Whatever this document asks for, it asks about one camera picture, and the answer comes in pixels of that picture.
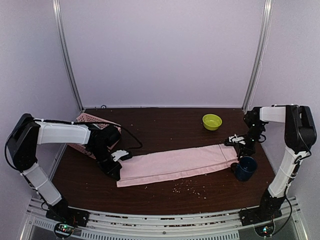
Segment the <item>pink towel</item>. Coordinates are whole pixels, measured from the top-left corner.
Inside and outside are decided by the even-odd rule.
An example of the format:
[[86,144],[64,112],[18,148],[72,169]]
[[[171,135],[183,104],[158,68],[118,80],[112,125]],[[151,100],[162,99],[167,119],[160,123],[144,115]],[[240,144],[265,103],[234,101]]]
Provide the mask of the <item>pink towel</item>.
[[238,160],[236,150],[223,144],[134,156],[121,162],[118,188],[173,181],[227,169]]

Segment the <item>pink plastic basket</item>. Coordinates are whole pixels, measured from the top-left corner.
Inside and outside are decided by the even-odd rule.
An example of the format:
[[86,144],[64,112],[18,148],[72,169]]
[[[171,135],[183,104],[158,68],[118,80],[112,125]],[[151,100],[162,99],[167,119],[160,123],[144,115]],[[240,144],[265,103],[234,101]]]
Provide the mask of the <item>pink plastic basket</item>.
[[115,126],[115,122],[88,113],[81,113],[76,118],[76,122],[84,122],[90,130],[93,130],[94,135],[103,132],[102,136],[105,137],[106,147],[109,151],[116,146],[122,137],[122,130]]

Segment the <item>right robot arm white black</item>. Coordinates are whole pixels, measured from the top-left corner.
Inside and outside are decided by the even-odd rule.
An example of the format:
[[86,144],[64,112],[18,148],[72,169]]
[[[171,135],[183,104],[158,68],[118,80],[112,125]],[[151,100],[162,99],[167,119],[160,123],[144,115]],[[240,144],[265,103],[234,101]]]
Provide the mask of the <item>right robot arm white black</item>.
[[311,148],[317,140],[316,127],[310,108],[294,104],[254,107],[244,115],[243,120],[248,126],[248,132],[228,138],[235,147],[238,158],[251,156],[256,152],[255,144],[263,136],[266,124],[284,124],[284,156],[256,210],[258,219],[266,221],[280,209],[301,163],[312,155]]

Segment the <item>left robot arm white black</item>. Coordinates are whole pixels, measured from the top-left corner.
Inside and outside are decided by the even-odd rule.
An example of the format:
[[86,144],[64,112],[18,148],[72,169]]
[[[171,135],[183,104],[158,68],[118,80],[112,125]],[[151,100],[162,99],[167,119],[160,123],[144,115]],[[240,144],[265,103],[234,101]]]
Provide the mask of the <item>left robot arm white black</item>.
[[114,180],[120,180],[120,159],[130,153],[126,150],[111,152],[121,137],[120,126],[111,122],[66,122],[36,119],[25,113],[17,122],[5,144],[13,167],[45,200],[49,210],[61,222],[72,218],[68,202],[57,190],[36,158],[37,146],[42,144],[78,144],[91,153],[99,168]]

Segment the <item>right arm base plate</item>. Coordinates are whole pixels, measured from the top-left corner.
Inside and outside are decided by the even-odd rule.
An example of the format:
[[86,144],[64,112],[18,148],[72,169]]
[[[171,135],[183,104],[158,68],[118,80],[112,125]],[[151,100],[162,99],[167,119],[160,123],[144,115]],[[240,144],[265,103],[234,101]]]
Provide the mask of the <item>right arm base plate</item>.
[[239,211],[239,218],[242,226],[256,225],[263,222],[272,222],[274,219],[282,216],[280,210],[273,213],[261,213],[259,207],[244,208]]

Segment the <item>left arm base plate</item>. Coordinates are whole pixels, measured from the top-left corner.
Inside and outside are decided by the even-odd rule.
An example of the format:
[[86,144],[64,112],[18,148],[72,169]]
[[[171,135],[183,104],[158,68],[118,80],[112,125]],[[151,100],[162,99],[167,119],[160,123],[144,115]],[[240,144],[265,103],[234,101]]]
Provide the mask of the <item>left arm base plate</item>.
[[66,223],[74,227],[86,227],[90,213],[86,210],[80,210],[75,208],[68,208],[69,216],[61,217],[54,213],[52,210],[48,210],[45,217],[57,222]]

